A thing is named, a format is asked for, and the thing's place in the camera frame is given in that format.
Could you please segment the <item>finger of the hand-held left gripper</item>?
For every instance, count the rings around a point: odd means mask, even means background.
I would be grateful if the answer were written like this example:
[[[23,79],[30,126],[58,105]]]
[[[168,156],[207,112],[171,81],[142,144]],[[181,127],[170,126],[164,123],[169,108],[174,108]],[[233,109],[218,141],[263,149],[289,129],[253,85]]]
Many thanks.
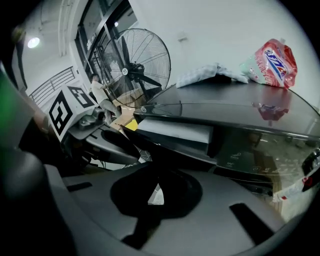
[[[101,130],[101,137],[105,140],[129,140],[129,138],[121,131],[103,124],[99,127]]]
[[[121,132],[97,129],[86,138],[86,146],[93,159],[102,162],[132,165],[138,162],[140,153]]]

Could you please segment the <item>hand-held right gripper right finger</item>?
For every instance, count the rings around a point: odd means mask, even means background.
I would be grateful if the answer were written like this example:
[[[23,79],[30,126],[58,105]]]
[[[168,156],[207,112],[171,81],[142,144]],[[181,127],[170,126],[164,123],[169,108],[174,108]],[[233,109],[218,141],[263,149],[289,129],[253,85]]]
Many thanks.
[[[202,187],[198,205],[183,218],[165,219],[154,233],[156,253],[240,253],[254,246],[230,210],[245,204],[273,232],[285,221],[269,204],[238,183],[207,172],[188,171]]]

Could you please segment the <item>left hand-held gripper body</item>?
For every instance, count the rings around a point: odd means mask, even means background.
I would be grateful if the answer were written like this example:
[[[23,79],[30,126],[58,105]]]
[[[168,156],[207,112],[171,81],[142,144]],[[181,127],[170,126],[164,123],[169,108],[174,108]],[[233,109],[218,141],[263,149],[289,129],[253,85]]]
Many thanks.
[[[90,130],[104,123],[104,111],[79,86],[63,85],[48,110],[48,121],[63,142],[70,128]]]

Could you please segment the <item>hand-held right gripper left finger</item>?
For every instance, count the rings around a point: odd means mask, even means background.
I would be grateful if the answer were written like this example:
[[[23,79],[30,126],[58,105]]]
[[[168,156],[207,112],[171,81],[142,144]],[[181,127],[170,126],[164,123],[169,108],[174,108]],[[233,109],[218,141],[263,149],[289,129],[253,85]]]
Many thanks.
[[[110,197],[114,182],[148,167],[143,163],[120,170],[62,179],[62,216],[77,250],[132,250],[123,238],[134,232],[136,217],[123,215]]]

